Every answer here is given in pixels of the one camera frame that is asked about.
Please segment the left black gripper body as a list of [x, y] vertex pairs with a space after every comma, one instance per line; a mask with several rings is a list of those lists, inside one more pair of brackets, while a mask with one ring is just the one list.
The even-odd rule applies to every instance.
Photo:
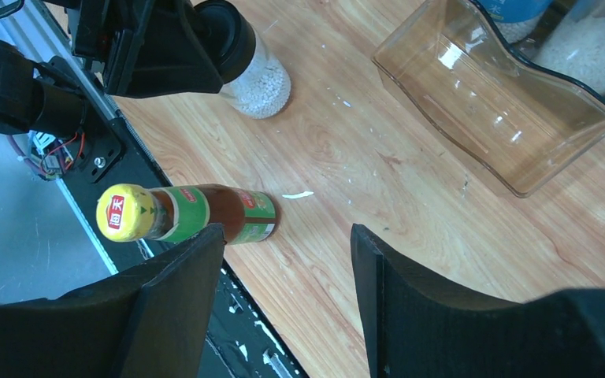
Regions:
[[71, 52], [85, 69], [132, 68], [139, 46], [140, 1], [50, 1], [68, 18]]

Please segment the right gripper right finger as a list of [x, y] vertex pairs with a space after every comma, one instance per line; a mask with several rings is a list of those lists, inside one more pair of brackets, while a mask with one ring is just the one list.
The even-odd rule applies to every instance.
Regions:
[[605, 377], [605, 289], [516, 303], [351, 229], [355, 290], [373, 377]]

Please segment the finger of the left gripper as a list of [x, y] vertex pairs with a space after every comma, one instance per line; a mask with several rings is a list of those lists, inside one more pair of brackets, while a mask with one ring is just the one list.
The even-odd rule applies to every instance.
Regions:
[[102, 72], [107, 94], [216, 94], [222, 79], [202, 43], [209, 31], [189, 1], [112, 1]]

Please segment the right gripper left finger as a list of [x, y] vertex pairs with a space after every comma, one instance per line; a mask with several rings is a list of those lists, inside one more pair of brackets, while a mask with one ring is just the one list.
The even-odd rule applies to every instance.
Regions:
[[62, 295], [0, 305], [0, 377], [195, 377], [225, 251], [211, 224]]

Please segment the black lid spice bottle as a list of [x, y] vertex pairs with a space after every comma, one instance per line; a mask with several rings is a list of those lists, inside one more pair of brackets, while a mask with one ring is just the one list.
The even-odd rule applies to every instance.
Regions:
[[278, 114], [288, 103], [291, 79], [252, 24], [227, 1], [204, 1], [195, 11], [206, 26], [203, 46], [223, 81], [219, 95], [252, 119]]

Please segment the yellow cap sauce bottle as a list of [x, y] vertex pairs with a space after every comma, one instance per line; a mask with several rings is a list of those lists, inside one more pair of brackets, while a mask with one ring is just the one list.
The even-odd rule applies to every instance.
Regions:
[[228, 245], [269, 238], [280, 223], [278, 205], [266, 193], [220, 184], [145, 188], [119, 183], [100, 196], [95, 218], [109, 240], [179, 243], [209, 224], [221, 224]]

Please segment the clear plastic organizer bin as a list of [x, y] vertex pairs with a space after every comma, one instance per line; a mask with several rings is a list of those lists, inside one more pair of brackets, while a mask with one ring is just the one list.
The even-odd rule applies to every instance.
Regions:
[[426, 1], [372, 59], [384, 87], [495, 193], [529, 197], [605, 136], [605, 95], [533, 63], [576, 1], [508, 43], [478, 1]]

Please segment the silver lid blue bottle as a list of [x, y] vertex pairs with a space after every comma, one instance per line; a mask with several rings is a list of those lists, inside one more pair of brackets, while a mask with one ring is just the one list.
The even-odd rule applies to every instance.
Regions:
[[552, 0], [479, 0], [502, 37], [516, 43], [530, 34]]

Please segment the silver lid glass jar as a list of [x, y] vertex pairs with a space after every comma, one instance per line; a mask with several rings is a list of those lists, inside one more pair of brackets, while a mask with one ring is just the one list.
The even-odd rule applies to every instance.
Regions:
[[533, 63], [605, 95], [605, 0], [576, 1]]

